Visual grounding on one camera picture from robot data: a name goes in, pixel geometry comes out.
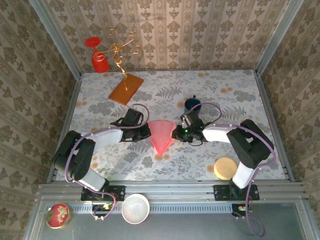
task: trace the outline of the dark blue cup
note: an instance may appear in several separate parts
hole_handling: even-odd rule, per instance
[[[188,112],[190,109],[192,109],[195,105],[200,104],[200,100],[198,98],[196,98],[196,95],[193,95],[193,97],[188,98],[185,102],[184,102],[184,112]],[[193,109],[193,111],[196,112],[196,114],[198,115],[199,112],[201,110],[201,105],[197,106],[195,109]]]

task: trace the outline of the pink paper cone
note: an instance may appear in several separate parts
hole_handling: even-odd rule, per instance
[[[176,123],[172,121],[149,121],[148,122],[151,136],[150,141],[157,153],[162,156],[164,152],[170,147],[174,142],[172,136],[172,131],[176,128]]]

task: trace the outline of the round wooden disk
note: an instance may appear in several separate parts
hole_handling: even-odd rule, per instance
[[[237,164],[229,157],[221,157],[214,164],[215,175],[222,180],[230,180],[237,172]]]

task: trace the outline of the patterned tablecloth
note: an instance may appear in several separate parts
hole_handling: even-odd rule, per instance
[[[218,124],[239,124],[252,119],[273,141],[265,109],[252,70],[150,71],[131,72],[144,83],[128,103],[141,103],[150,110],[150,121],[180,122],[184,102],[196,95],[202,102],[218,104],[223,117]],[[110,99],[109,94],[122,79],[120,73],[84,73],[70,130],[88,133],[109,126],[128,109]],[[212,121],[218,111],[203,105],[199,117]],[[218,158],[230,157],[239,163],[231,144],[208,142],[194,147],[174,141],[162,157],[149,139],[118,143],[97,152],[91,168],[108,180],[213,180]],[[284,179],[280,161],[263,168],[258,179]],[[56,180],[63,180],[58,173]]]

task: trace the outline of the cable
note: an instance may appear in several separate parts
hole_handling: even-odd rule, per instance
[[[255,209],[255,204],[254,204],[254,201],[252,200],[252,197],[249,196],[249,201],[251,201],[251,204],[249,205],[249,208],[252,207],[252,211]]]
[[[212,121],[212,124],[214,124],[216,121],[218,121],[222,117],[222,110],[217,104],[212,103],[212,102],[201,102],[201,103],[198,103],[197,105],[194,105],[190,110],[193,110],[196,107],[198,107],[200,105],[204,105],[204,104],[213,105],[219,110],[219,116],[215,120]]]
[[[255,177],[257,176],[260,168],[263,167],[263,166],[267,166],[267,165],[271,165],[271,164],[276,163],[276,158],[277,158],[276,152],[275,152],[274,149],[270,146],[270,144],[269,144],[266,140],[263,139],[263,137],[261,137],[259,134],[255,133],[254,131],[252,131],[252,130],[246,128],[246,127],[243,127],[243,126],[240,126],[240,125],[233,125],[233,124],[229,124],[229,125],[227,125],[227,124],[213,124],[213,126],[215,126],[215,127],[221,127],[221,128],[232,128],[232,127],[233,127],[233,128],[242,129],[242,130],[244,130],[245,132],[250,133],[250,134],[252,134],[253,136],[257,137],[261,142],[264,143],[264,145],[266,145],[266,147],[269,149],[269,151],[270,151],[271,154],[272,154],[272,160],[271,160],[271,161],[262,163],[262,164],[260,164],[260,165],[256,168],[256,170],[255,170],[255,172],[253,173],[251,179],[249,180],[248,190],[247,190],[247,192],[246,192],[246,197],[245,197],[245,217],[246,217],[246,222],[248,223],[248,226],[249,226],[251,232],[252,232],[255,236],[257,236],[257,237],[259,237],[259,238],[262,238],[262,237],[264,237],[265,234],[266,234],[266,228],[265,228],[264,224],[263,224],[261,221],[259,221],[257,218],[255,218],[255,217],[253,217],[253,216],[249,216],[249,210],[248,210],[249,195],[250,195],[250,189],[251,189],[252,183],[254,182],[254,179],[255,179]],[[250,219],[255,220],[256,222],[258,222],[258,223],[261,225],[261,227],[262,227],[262,234],[261,234],[261,235],[259,235],[258,233],[256,233],[256,232],[253,230],[253,228],[252,228],[252,226],[251,226],[251,223],[250,223]]]
[[[115,197],[115,199],[118,199],[118,200],[116,200],[116,203],[112,203],[112,206],[113,206],[113,204],[117,204],[117,203],[119,202],[119,196],[118,196],[118,194],[116,194],[115,192],[111,192],[111,194]],[[98,210],[100,210],[100,209],[105,209],[105,210],[107,211],[107,209],[105,208],[105,205],[107,205],[107,204],[104,204],[104,205],[102,205],[101,207],[99,207],[99,205],[98,205],[98,206],[95,207],[93,213],[91,212],[91,215],[95,218],[95,220],[98,220],[98,219],[99,219],[98,216],[97,216],[97,211],[98,211]],[[104,220],[107,216],[108,216],[108,214],[105,214],[105,215],[101,216],[100,219],[101,219],[101,220]]]
[[[108,192],[103,192],[103,191],[96,191],[86,185],[84,185],[83,183],[79,182],[79,181],[73,181],[73,180],[70,180],[68,178],[68,169],[69,169],[69,166],[70,166],[70,162],[71,162],[71,158],[76,150],[76,148],[78,147],[78,145],[87,137],[92,137],[96,134],[101,134],[101,133],[105,133],[105,132],[108,132],[109,130],[115,130],[115,129],[137,129],[137,128],[140,128],[142,127],[143,125],[145,125],[148,120],[149,120],[149,117],[150,117],[150,112],[149,112],[149,109],[143,105],[143,104],[140,104],[140,103],[135,103],[135,104],[132,104],[129,108],[132,108],[133,106],[141,106],[141,107],[144,107],[146,109],[146,112],[147,112],[147,118],[146,120],[140,124],[140,125],[137,125],[137,126],[120,126],[120,127],[117,127],[117,126],[111,126],[111,127],[106,127],[106,128],[103,128],[103,129],[99,129],[99,130],[96,130],[96,131],[93,131],[93,132],[90,132],[90,133],[87,133],[85,135],[83,135],[81,138],[79,138],[79,140],[77,140],[73,146],[73,148],[71,149],[71,152],[68,156],[68,159],[65,163],[65,169],[64,169],[64,179],[67,183],[72,183],[72,182],[76,182],[77,184],[85,187],[86,189],[88,189],[90,192],[93,192],[95,194],[101,194],[102,197],[104,197],[104,195],[108,195],[110,197],[112,197],[112,200],[113,200],[113,203],[112,203],[112,207],[110,209],[110,211],[108,212],[108,214],[105,215],[105,218],[114,210],[115,208],[115,205],[116,205],[116,198],[114,195],[108,193]]]
[[[199,147],[199,146],[201,146],[202,144],[204,144],[204,142],[203,141],[201,141],[201,143],[200,144],[198,144],[198,145],[192,145],[190,142],[188,142],[189,143],[189,145],[190,146],[192,146],[192,147]]]

